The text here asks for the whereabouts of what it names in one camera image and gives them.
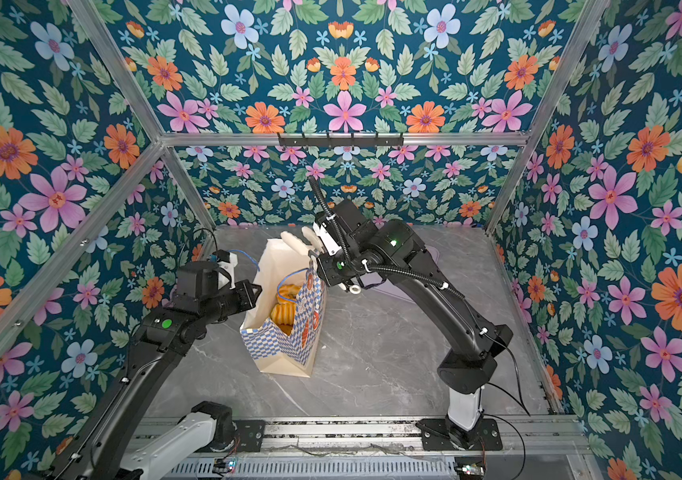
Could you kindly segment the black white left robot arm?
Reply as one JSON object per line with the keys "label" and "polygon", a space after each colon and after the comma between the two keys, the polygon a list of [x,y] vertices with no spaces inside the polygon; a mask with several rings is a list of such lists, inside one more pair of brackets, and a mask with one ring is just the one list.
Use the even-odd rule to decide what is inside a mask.
{"label": "black white left robot arm", "polygon": [[235,252],[218,250],[211,260],[192,261],[177,271],[169,303],[141,320],[117,378],[40,478],[161,479],[200,449],[228,453],[237,445],[231,408],[203,401],[146,446],[128,449],[160,387],[209,326],[254,308],[261,288],[235,280],[237,264]]}

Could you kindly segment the blue checkered paper bag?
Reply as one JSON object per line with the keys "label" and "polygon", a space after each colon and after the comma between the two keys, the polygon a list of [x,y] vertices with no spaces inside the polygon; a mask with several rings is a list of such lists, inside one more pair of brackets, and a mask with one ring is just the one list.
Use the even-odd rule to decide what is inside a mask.
{"label": "blue checkered paper bag", "polygon": [[239,329],[262,373],[308,378],[319,349],[326,286],[309,252],[269,239],[254,283],[262,287]]}

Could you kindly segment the long ridged baguette bread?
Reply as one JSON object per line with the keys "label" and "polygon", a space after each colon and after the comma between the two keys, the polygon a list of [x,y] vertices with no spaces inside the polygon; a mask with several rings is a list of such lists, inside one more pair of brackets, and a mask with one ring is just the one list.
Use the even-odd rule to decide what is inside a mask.
{"label": "long ridged baguette bread", "polygon": [[296,316],[296,303],[281,304],[278,301],[270,312],[271,321],[285,334],[293,331]]}

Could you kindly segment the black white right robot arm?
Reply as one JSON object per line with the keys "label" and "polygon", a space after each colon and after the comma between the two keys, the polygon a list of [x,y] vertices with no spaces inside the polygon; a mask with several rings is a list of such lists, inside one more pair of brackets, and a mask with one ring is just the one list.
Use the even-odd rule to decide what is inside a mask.
{"label": "black white right robot arm", "polygon": [[406,222],[377,226],[349,200],[329,205],[315,178],[308,183],[322,209],[313,223],[322,244],[315,258],[320,278],[355,291],[365,289],[363,276],[376,274],[426,314],[450,346],[437,369],[449,389],[447,438],[459,449],[474,446],[481,435],[481,392],[511,343],[511,328],[490,322],[468,302]]}

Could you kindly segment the golden glazed bread loaf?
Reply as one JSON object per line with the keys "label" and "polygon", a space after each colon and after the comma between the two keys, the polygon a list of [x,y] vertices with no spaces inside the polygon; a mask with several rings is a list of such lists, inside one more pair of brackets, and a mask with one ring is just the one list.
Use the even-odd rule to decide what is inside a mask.
{"label": "golden glazed bread loaf", "polygon": [[276,299],[281,304],[295,303],[300,290],[300,285],[281,285],[277,290]]}

